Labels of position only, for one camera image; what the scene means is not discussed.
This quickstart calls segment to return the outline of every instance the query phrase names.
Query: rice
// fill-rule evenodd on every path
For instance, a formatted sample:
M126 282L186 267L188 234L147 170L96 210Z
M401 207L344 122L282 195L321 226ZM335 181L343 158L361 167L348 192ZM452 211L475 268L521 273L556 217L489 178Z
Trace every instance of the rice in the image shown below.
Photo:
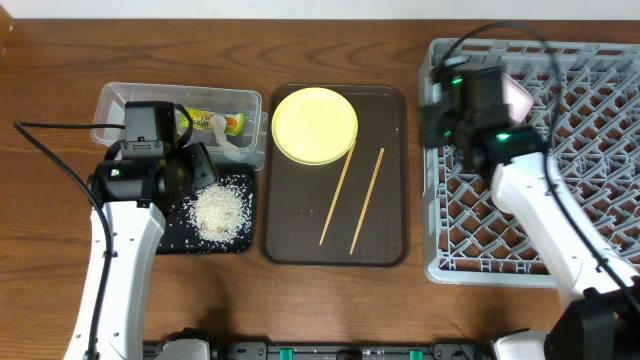
M233 242L241 230L251 228L252 196L242 199L246 185L234 185L230 178L196 192L196 200L186 205L188 221L203 240Z

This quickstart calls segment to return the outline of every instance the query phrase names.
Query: pink object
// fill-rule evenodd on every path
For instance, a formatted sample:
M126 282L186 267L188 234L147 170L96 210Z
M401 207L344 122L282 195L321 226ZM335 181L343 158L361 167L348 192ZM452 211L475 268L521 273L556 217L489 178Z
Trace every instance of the pink object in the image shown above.
M509 104L509 117L518 123L524 121L533 106L529 92L508 75L502 75L502 93L505 103Z

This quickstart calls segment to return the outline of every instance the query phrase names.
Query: clear plastic container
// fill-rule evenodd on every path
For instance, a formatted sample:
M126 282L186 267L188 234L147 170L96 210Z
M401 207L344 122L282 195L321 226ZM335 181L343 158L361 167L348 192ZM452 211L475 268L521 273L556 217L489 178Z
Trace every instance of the clear plastic container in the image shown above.
M215 89L194 86L109 83L100 94L95 124L124 124L124 104L128 101L170 101L187 108L223 114L244 113L245 123L237 136L227 140L237 149L217 146L212 133L196 131L193 141L203 141L214 163L246 163L259 170L264 165L267 137L267 113L261 112L262 97L255 91ZM94 129L93 141L109 146L124 139L119 129Z

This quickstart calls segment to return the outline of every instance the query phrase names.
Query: wood grain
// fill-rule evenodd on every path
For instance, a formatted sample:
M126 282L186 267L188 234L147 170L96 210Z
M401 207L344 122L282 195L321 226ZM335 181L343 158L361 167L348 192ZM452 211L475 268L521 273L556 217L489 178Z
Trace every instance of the wood grain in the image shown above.
M553 290L435 285L423 272L422 151L411 110L418 106L418 68L433 39L481 24L18 21L0 73L0 357L63 356L90 245L87 201L11 123L90 123L110 81L254 89L266 111L271 93L287 82L390 85L404 93L409 109L412 251L403 265L277 266L258 246L241 256L156 257L146 339L185 326L225 340L400 344L548 329L561 312ZM553 40L640 43L639 22L533 25ZM513 31L486 37L526 38ZM105 150L87 132L38 130L37 136L81 177L93 172ZM259 200L259 211L263 206Z

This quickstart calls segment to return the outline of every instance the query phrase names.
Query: gray dish rack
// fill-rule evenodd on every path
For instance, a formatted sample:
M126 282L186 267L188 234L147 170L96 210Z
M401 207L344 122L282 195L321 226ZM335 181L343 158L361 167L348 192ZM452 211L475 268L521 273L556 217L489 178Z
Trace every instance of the gray dish rack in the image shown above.
M432 101L429 72L456 39L436 39L420 68L421 105ZM640 46L550 43L562 68L563 114L553 136L560 172L596 228L640 266ZM454 55L506 65L534 98L526 122L548 136L555 88L538 42L466 41ZM436 283L554 287L518 221L462 168L455 149L424 150L424 270Z

